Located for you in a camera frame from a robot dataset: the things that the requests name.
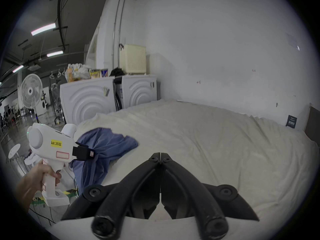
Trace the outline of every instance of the yellow label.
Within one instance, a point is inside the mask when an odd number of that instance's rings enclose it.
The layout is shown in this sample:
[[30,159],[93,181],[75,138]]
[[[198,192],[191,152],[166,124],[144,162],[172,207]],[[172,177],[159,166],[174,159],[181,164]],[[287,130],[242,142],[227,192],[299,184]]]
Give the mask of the yellow label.
[[52,139],[51,140],[51,146],[55,148],[62,148],[62,141]]

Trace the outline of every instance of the mattress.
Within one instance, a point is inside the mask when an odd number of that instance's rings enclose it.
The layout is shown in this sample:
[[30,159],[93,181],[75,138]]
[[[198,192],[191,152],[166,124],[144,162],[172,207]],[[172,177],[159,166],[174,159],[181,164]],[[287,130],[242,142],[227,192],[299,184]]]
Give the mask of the mattress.
[[260,222],[227,218],[232,226],[224,239],[242,239],[244,228],[246,239],[274,234],[302,202],[319,166],[319,148],[304,132],[173,99],[96,114],[78,126],[74,139],[97,127],[139,142],[110,168],[102,185],[120,182],[153,153],[165,152],[202,183],[234,186]]

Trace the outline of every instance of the black sign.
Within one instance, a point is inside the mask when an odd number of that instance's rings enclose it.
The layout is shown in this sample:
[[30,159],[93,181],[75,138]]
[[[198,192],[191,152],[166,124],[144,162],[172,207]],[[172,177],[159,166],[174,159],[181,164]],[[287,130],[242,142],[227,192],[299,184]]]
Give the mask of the black sign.
[[286,126],[290,126],[291,128],[294,128],[296,127],[296,123],[297,123],[297,118],[289,115]]

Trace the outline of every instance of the washing machine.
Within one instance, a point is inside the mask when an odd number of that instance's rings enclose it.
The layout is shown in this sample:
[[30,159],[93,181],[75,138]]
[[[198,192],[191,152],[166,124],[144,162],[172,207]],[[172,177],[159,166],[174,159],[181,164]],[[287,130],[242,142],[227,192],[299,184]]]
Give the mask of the washing machine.
[[42,114],[47,112],[47,107],[46,107],[45,100],[39,101],[39,103],[35,106],[35,111],[36,111],[38,116],[40,116],[40,115],[42,115]]
[[122,108],[157,100],[157,77],[155,75],[123,75],[121,81]]
[[110,76],[62,84],[60,99],[66,122],[79,125],[96,113],[115,112],[113,80]]

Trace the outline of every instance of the fan grille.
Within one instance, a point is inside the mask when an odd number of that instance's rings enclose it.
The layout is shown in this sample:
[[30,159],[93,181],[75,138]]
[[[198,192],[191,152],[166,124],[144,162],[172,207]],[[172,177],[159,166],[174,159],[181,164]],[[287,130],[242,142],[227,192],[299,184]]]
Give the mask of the fan grille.
[[20,89],[20,96],[23,105],[26,108],[32,109],[41,100],[42,82],[36,74],[29,74],[23,80]]

